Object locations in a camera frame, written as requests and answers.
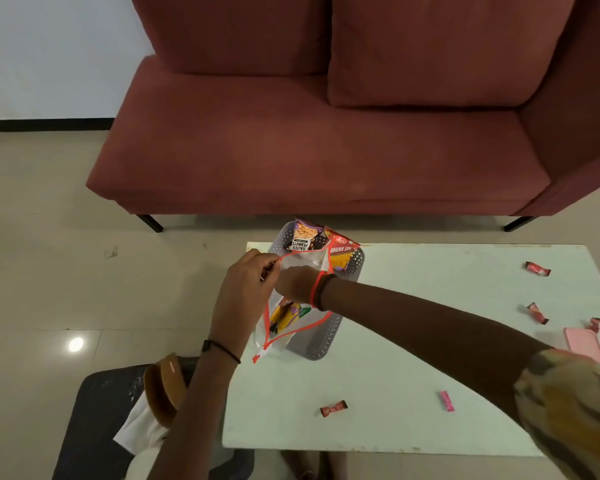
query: person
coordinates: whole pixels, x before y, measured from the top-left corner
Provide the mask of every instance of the person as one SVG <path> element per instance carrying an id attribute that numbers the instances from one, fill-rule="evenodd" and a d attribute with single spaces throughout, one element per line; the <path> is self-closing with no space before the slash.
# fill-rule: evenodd
<path id="1" fill-rule="evenodd" d="M 287 298 L 309 303 L 317 278 L 318 272 L 306 266 L 281 271 L 279 256 L 257 250 L 228 269 L 209 332 L 214 344 L 200 356 L 150 480 L 207 478 L 224 399 L 239 367 L 236 358 L 265 302 L 275 288 Z M 415 296 L 341 278 L 317 289 L 320 295 L 313 302 L 321 308 L 391 340 L 496 405 L 525 428 L 567 478 L 600 480 L 599 363 L 553 349 L 499 322 Z M 318 476 L 300 453 L 283 455 L 298 479 L 345 478 L 344 454 L 322 454 Z"/>

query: black thread bracelet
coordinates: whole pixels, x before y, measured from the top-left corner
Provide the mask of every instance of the black thread bracelet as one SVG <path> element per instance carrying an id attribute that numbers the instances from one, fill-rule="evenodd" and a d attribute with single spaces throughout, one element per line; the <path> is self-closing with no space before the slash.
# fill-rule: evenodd
<path id="1" fill-rule="evenodd" d="M 219 344 L 215 340 L 205 340 L 204 342 L 202 342 L 202 352 L 208 351 L 211 348 L 211 345 L 216 346 L 217 348 L 219 348 L 220 350 L 222 350 L 222 352 L 224 352 L 225 354 L 231 355 L 232 359 L 234 359 L 234 361 L 236 361 L 238 364 L 241 363 L 240 359 L 238 357 L 236 357 L 233 354 L 233 352 L 231 352 L 231 350 L 229 350 L 228 348 L 226 348 L 224 345 Z"/>
<path id="2" fill-rule="evenodd" d="M 322 306 L 322 292 L 324 291 L 326 286 L 329 284 L 329 282 L 334 278 L 337 278 L 337 276 L 333 273 L 325 274 L 322 277 L 322 279 L 320 280 L 320 282 L 318 283 L 318 286 L 316 286 L 316 288 L 315 288 L 315 292 L 313 294 L 313 302 L 315 304 L 315 307 L 318 308 L 318 310 L 320 310 L 321 312 L 326 311 L 324 309 L 324 307 Z"/>

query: pink tray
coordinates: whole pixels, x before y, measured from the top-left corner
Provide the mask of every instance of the pink tray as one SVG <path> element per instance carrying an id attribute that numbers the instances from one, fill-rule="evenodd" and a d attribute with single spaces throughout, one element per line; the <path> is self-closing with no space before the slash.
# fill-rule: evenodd
<path id="1" fill-rule="evenodd" d="M 600 341 L 598 334 L 586 328 L 565 328 L 564 336 L 571 352 L 591 357 L 600 362 Z"/>

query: hand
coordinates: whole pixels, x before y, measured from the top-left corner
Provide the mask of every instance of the hand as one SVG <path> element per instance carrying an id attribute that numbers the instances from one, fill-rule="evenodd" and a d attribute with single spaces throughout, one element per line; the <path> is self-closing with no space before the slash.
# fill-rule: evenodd
<path id="1" fill-rule="evenodd" d="M 265 268 L 272 265 L 264 281 Z M 226 272 L 211 320 L 209 340 L 240 357 L 280 276 L 280 256 L 252 249 Z"/>
<path id="2" fill-rule="evenodd" d="M 285 298 L 309 303 L 311 288 L 319 271 L 311 266 L 293 266 L 283 269 L 276 284 L 276 291 Z"/>

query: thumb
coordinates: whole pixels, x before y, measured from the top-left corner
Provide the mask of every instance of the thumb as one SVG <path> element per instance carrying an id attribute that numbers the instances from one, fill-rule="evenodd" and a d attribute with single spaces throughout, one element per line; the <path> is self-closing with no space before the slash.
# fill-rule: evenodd
<path id="1" fill-rule="evenodd" d="M 278 278 L 280 277 L 281 262 L 282 262 L 282 259 L 278 259 L 275 263 L 273 263 L 271 271 L 269 272 L 267 277 L 264 279 L 264 283 L 262 285 L 264 287 L 264 290 L 268 294 L 270 294 L 273 291 L 273 288 L 275 288 L 276 283 L 278 282 Z"/>

